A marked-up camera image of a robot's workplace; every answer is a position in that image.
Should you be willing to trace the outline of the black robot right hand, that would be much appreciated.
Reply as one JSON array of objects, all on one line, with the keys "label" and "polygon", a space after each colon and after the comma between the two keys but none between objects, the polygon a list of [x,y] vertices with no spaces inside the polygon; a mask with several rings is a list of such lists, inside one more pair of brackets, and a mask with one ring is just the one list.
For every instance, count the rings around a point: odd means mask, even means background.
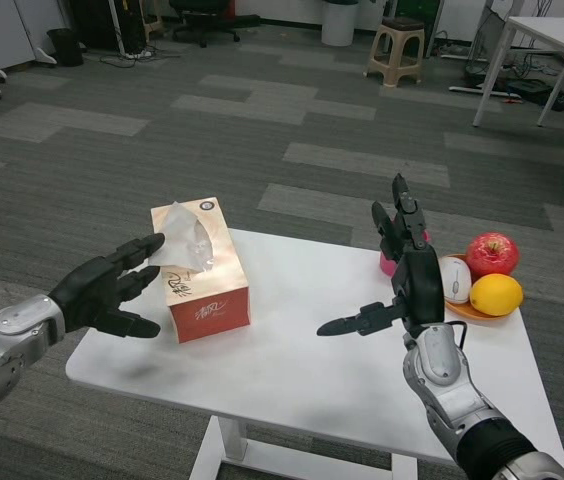
[{"label": "black robot right hand", "polygon": [[370,335],[389,328],[400,319],[407,332],[418,336],[428,324],[444,320],[444,294],[438,257],[425,238],[425,219],[417,200],[400,174],[392,182],[396,214],[391,217],[379,202],[371,214],[381,236],[383,256],[396,263],[391,277],[395,297],[386,306],[366,305],[355,316],[339,318],[322,325],[319,336],[358,333]]}]

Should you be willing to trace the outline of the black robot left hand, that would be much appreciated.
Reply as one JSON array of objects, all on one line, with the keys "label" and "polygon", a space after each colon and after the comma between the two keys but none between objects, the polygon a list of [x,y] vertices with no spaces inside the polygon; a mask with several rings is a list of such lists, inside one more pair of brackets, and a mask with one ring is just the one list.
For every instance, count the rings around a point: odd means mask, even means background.
[{"label": "black robot left hand", "polygon": [[49,293],[62,311],[65,331],[85,327],[133,338],[155,338],[161,327],[142,316],[122,311],[120,305],[140,296],[160,273],[158,266],[135,268],[164,244],[162,233],[134,239],[112,254],[95,257],[70,272]]}]

